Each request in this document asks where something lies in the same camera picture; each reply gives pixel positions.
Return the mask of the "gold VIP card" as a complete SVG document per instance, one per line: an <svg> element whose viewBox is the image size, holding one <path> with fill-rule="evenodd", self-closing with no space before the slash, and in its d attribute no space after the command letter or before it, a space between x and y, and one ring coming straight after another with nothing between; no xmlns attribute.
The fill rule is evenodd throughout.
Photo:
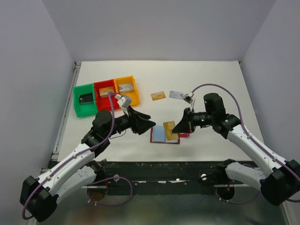
<svg viewBox="0 0 300 225"><path fill-rule="evenodd" d="M167 141L175 141L179 139L179 136L177 133L173 133L173 129L175 128L175 122L174 121L168 121L163 123L163 127L165 130L165 135Z"/></svg>
<svg viewBox="0 0 300 225"><path fill-rule="evenodd" d="M166 98L166 95L165 95L164 91L152 93L150 96L151 96L153 101L157 101L157 100L161 100L161 99Z"/></svg>

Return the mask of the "red leather card holder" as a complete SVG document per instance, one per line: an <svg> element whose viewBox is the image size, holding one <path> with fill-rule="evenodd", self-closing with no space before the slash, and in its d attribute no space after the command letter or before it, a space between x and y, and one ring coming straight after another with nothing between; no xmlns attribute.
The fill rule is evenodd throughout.
<svg viewBox="0 0 300 225"><path fill-rule="evenodd" d="M168 141L166 138L165 130L163 126L154 126L150 130L150 143L160 143L160 144L180 144L181 138L188 138L190 134L180 133L177 140Z"/></svg>

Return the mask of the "white VIP card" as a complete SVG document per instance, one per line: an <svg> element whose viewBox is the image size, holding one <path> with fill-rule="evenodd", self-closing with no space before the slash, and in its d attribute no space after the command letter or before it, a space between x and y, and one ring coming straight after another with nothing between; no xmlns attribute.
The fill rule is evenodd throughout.
<svg viewBox="0 0 300 225"><path fill-rule="evenodd" d="M172 91L172 90L169 92L169 98L183 99L183 96L184 96L183 92Z"/></svg>

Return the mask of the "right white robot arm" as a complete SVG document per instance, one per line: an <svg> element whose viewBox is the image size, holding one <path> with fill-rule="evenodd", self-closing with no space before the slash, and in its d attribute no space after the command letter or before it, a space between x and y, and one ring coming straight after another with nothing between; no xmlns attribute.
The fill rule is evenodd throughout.
<svg viewBox="0 0 300 225"><path fill-rule="evenodd" d="M300 190L300 164L295 160L285 160L249 133L238 117L226 113L223 99L217 93L206 94L203 99L205 111L185 108L181 121L172 132L192 133L197 127L212 127L258 166L254 169L228 159L215 173L218 182L240 181L260 191L275 206L291 201L290 198Z"/></svg>

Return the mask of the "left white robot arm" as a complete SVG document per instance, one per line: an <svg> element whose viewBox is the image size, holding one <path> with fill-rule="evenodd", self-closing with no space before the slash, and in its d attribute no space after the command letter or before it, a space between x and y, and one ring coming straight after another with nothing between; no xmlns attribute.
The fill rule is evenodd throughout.
<svg viewBox="0 0 300 225"><path fill-rule="evenodd" d="M20 196L23 219L43 222L74 191L88 184L101 184L104 174L94 159L109 146L111 135L127 129L142 135L155 126L150 119L132 107L117 118L114 112L99 111L90 131L65 159L37 178L29 176L24 180Z"/></svg>

